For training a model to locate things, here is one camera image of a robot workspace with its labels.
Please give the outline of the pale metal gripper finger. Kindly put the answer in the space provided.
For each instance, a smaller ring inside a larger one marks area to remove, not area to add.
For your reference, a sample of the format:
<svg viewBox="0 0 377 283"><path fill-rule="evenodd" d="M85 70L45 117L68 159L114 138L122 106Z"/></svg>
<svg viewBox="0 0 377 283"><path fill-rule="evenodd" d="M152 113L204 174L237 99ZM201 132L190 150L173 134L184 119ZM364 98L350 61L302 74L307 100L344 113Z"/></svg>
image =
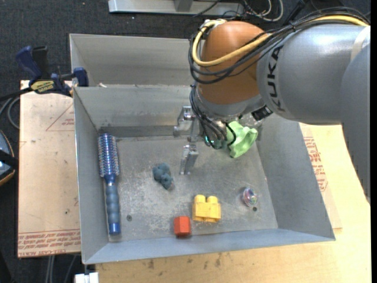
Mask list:
<svg viewBox="0 0 377 283"><path fill-rule="evenodd" d="M191 106L182 106L177 117L177 124L173 128L173 136L178 137L190 134L196 115Z"/></svg>
<svg viewBox="0 0 377 283"><path fill-rule="evenodd" d="M180 163L181 175L189 175L191 173L198 156L199 152L195 143L189 143L183 147L183 154Z"/></svg>

